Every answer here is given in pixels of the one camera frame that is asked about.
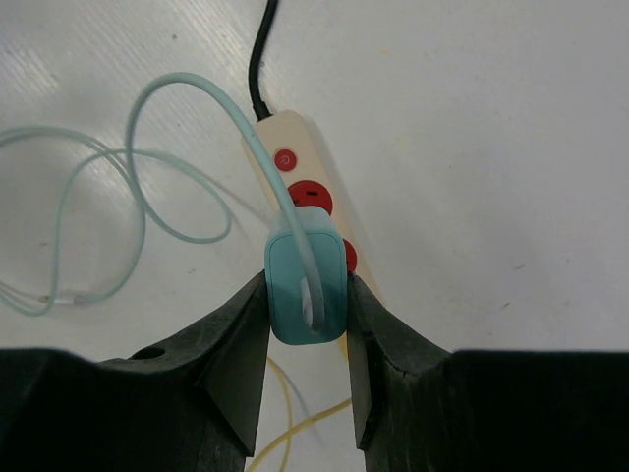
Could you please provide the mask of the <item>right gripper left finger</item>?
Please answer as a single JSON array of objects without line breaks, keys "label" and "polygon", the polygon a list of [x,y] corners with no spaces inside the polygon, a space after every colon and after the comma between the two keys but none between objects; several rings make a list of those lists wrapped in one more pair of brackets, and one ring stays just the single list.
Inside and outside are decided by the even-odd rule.
[{"label": "right gripper left finger", "polygon": [[256,275],[127,359],[1,353],[5,471],[241,471],[256,448],[269,341]]}]

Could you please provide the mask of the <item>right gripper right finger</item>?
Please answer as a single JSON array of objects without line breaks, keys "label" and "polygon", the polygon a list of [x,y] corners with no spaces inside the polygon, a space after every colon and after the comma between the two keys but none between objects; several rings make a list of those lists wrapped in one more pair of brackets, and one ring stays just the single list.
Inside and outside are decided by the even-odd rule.
[{"label": "right gripper right finger", "polygon": [[348,280],[356,444],[370,471],[624,471],[624,352],[448,352]]}]

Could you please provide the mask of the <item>teal charger with cable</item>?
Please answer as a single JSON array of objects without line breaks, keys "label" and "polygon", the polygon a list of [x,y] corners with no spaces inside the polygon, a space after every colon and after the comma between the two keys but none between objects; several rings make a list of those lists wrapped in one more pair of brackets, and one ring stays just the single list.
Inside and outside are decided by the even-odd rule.
[{"label": "teal charger with cable", "polygon": [[318,206],[299,206],[296,213],[313,250],[320,276],[324,317],[313,330],[312,297],[295,238],[284,214],[275,214],[265,244],[264,274],[269,315],[275,337],[287,345],[328,343],[347,327],[346,251],[330,215]]}]

